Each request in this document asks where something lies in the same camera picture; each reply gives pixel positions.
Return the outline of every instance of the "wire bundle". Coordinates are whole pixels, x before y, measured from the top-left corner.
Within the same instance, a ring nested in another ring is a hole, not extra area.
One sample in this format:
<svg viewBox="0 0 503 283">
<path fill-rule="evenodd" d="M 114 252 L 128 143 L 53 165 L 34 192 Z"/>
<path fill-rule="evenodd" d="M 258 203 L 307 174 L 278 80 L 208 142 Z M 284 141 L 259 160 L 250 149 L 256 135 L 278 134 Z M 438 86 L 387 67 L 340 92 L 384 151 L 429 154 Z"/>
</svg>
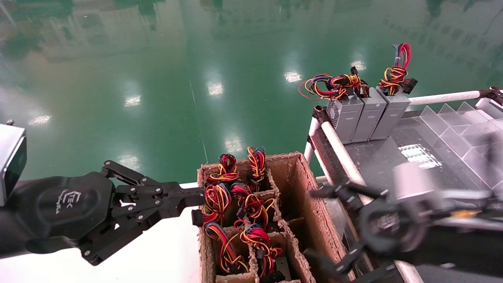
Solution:
<svg viewBox="0 0 503 283">
<path fill-rule="evenodd" d="M 222 154 L 220 156 L 218 170 L 218 173 L 213 173 L 208 176 L 208 181 L 234 182 L 239 178 L 239 174 L 237 173 L 236 157 L 232 154 Z"/>
<path fill-rule="evenodd" d="M 225 184 L 209 184 L 206 187 L 205 199 L 206 204 L 202 209 L 203 224 L 220 222 L 220 224 L 223 225 L 223 214 L 231 202 L 230 193 Z"/>
<path fill-rule="evenodd" d="M 384 79 L 379 82 L 379 87 L 388 95 L 395 95 L 400 87 L 410 81 L 405 78 L 408 75 L 407 67 L 410 62 L 410 45 L 402 43 L 394 44 L 393 47 L 396 50 L 395 65 L 384 71 Z"/>
<path fill-rule="evenodd" d="M 327 91 L 320 90 L 318 83 L 323 82 L 328 89 Z M 301 87 L 304 88 L 312 95 L 317 95 L 318 99 L 312 99 L 309 96 L 302 93 Z M 368 84 L 360 79 L 358 74 L 353 75 L 340 75 L 333 77 L 329 74 L 316 75 L 312 79 L 306 80 L 299 85 L 299 93 L 312 101 L 318 101 L 322 98 L 325 99 L 342 99 L 344 95 L 348 94 L 348 88 L 353 88 L 356 94 L 360 93 L 360 89 L 363 88 L 364 96 L 368 95 Z"/>
<path fill-rule="evenodd" d="M 263 147 L 254 149 L 248 147 L 248 160 L 251 165 L 251 184 L 252 192 L 259 191 L 259 183 L 266 176 L 266 150 Z"/>
<path fill-rule="evenodd" d="M 262 257 L 264 265 L 260 273 L 260 278 L 268 273 L 274 272 L 274 259 L 283 253 L 283 249 L 280 247 L 271 247 L 271 239 L 267 235 L 266 231 L 260 227 L 260 225 L 252 224 L 250 227 L 239 233 L 239 238 L 244 243 L 252 244 L 255 249 L 264 251 Z"/>
<path fill-rule="evenodd" d="M 246 184 L 234 183 L 230 186 L 230 193 L 237 199 L 237 205 L 241 206 L 243 201 L 252 193 L 252 191 Z"/>
<path fill-rule="evenodd" d="M 234 245 L 231 243 L 238 234 L 229 238 L 222 227 L 215 222 L 206 224 L 205 230 L 210 238 L 222 242 L 222 248 L 220 249 L 219 255 L 219 265 L 223 271 L 232 273 L 231 267 L 234 266 L 237 271 L 248 272 L 248 267 L 244 263 L 243 256 L 236 254 Z"/>
<path fill-rule="evenodd" d="M 273 206 L 274 202 L 274 198 L 263 200 L 254 194 L 250 194 L 244 200 L 244 211 L 250 219 L 253 219 L 253 223 L 256 223 L 258 219 L 262 219 L 262 226 L 267 227 L 269 225 L 267 211 Z"/>
</svg>

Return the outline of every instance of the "gray power supply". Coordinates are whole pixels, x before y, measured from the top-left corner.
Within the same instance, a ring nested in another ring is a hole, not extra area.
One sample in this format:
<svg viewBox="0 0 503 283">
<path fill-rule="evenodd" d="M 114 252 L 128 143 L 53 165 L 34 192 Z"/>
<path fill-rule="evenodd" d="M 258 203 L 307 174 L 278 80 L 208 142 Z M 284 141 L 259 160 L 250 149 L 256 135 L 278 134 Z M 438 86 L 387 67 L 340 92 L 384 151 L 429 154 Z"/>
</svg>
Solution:
<svg viewBox="0 0 503 283">
<path fill-rule="evenodd" d="M 364 106 L 356 130 L 351 138 L 352 143 L 366 142 L 370 139 L 387 104 L 386 100 L 374 88 L 369 88 L 369 97 L 360 99 Z"/>
<path fill-rule="evenodd" d="M 401 91 L 392 96 L 385 96 L 379 87 L 376 87 L 376 91 L 386 101 L 386 109 L 370 140 L 387 139 L 389 133 L 398 124 L 398 120 L 410 104 L 410 100 Z"/>
<path fill-rule="evenodd" d="M 329 100 L 326 113 L 343 144 L 351 142 L 362 109 L 363 102 L 356 95 L 351 95 L 345 100 Z"/>
</svg>

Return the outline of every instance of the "green floor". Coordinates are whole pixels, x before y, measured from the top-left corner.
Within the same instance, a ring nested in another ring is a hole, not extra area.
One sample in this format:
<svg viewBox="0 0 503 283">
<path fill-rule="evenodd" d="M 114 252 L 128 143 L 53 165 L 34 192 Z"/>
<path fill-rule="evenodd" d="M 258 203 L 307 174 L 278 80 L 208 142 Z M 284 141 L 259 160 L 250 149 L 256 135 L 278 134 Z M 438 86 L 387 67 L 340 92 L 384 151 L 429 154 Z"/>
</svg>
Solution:
<svg viewBox="0 0 503 283">
<path fill-rule="evenodd" d="M 23 179 L 112 159 L 194 182 L 225 152 L 303 151 L 317 103 L 297 80 L 356 64 L 376 85 L 393 43 L 412 46 L 413 96 L 503 86 L 497 0 L 3 3 L 0 120 L 27 129 Z"/>
</svg>

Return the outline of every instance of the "cardboard box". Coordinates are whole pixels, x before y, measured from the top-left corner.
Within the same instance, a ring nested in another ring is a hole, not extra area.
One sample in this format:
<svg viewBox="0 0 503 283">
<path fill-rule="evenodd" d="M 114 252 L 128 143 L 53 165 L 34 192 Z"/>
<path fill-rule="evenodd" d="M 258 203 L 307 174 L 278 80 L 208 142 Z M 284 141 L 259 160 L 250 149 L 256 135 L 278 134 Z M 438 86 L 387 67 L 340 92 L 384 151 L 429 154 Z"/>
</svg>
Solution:
<svg viewBox="0 0 503 283">
<path fill-rule="evenodd" d="M 314 248 L 326 254 L 334 262 L 339 262 L 346 254 L 324 202 L 306 196 L 308 190 L 317 189 L 309 164 L 301 153 L 295 152 L 267 156 L 266 165 L 267 180 L 264 187 L 268 190 L 256 194 L 260 198 L 274 196 L 276 199 L 273 206 L 273 221 L 277 222 L 279 233 L 273 232 L 269 235 L 272 241 L 285 247 L 284 253 L 290 267 L 291 282 L 331 282 L 332 280 L 321 271 L 311 268 L 302 254 L 306 248 Z M 249 166 L 248 160 L 237 161 L 237 170 L 245 183 L 251 174 Z M 206 176 L 217 171 L 218 164 L 202 165 L 198 170 L 198 185 L 202 187 L 206 182 Z M 226 214 L 226 217 L 234 217 L 233 213 Z M 230 234 L 237 232 L 234 227 L 224 227 L 224 230 Z M 247 252 L 243 252 L 248 256 L 248 273 L 217 275 L 219 267 L 214 250 L 218 249 L 218 246 L 215 246 L 214 242 L 206 235 L 203 228 L 200 228 L 199 254 L 203 283 L 259 283 L 259 267 L 251 245 L 248 245 Z"/>
</svg>

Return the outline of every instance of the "camera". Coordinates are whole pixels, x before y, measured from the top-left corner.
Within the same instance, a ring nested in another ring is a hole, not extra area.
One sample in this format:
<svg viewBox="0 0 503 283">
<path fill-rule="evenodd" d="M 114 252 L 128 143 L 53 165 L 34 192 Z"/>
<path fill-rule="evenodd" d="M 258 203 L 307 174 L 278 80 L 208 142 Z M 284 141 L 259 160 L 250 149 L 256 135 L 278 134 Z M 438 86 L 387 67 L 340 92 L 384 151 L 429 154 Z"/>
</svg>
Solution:
<svg viewBox="0 0 503 283">
<path fill-rule="evenodd" d="M 0 206 L 4 206 L 26 166 L 26 130 L 0 124 Z"/>
</svg>

